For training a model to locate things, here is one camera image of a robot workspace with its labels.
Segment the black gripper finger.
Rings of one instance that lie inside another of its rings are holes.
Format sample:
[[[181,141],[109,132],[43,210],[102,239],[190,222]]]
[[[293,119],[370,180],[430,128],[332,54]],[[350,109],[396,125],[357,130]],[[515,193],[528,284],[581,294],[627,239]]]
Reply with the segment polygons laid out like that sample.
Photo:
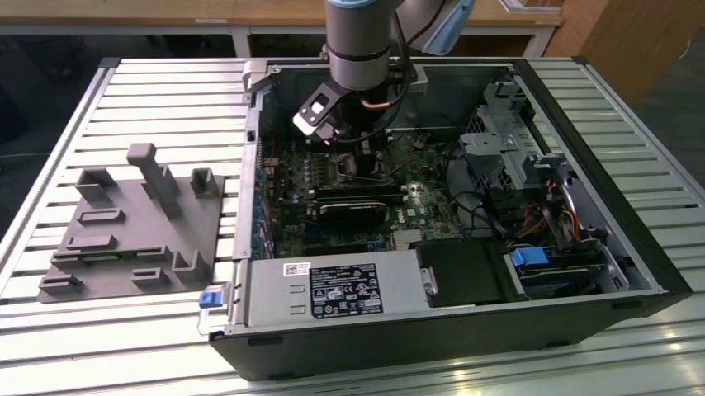
[[[357,161],[357,176],[369,177],[373,172],[373,149],[370,148],[370,142],[364,141],[357,146],[356,151]]]

